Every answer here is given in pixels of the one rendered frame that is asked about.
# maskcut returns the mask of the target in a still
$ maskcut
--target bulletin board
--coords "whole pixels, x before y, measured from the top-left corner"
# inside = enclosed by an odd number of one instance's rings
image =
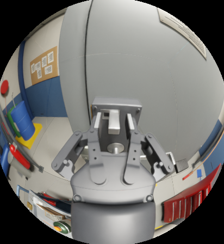
[[[30,62],[32,85],[58,76],[57,46]]]

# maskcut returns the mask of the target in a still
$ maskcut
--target red cylinder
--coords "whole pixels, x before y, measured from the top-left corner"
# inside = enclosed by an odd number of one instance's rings
[[[23,155],[14,147],[10,146],[10,152],[20,164],[22,164],[26,169],[30,168],[30,163],[23,157]]]

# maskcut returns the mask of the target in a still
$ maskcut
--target red round sign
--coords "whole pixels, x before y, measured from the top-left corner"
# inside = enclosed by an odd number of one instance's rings
[[[1,94],[5,94],[8,90],[9,82],[7,80],[4,80],[1,84]]]

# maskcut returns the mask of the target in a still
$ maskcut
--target yellow pallet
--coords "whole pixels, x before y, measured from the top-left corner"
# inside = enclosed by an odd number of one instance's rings
[[[25,141],[22,137],[18,138],[16,136],[16,140],[21,144],[23,145],[24,147],[28,148],[29,150],[32,148],[32,145],[34,143],[34,141],[36,140],[39,132],[41,131],[42,129],[42,125],[41,124],[36,124],[36,123],[33,123],[34,127],[35,127],[35,132],[33,134],[33,136],[28,140],[28,141]]]

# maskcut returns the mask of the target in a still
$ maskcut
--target red tool cabinet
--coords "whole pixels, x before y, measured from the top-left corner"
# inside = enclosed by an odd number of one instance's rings
[[[179,218],[188,218],[202,203],[219,176],[221,164],[205,179],[187,188],[173,198],[163,202],[164,222],[171,223]]]

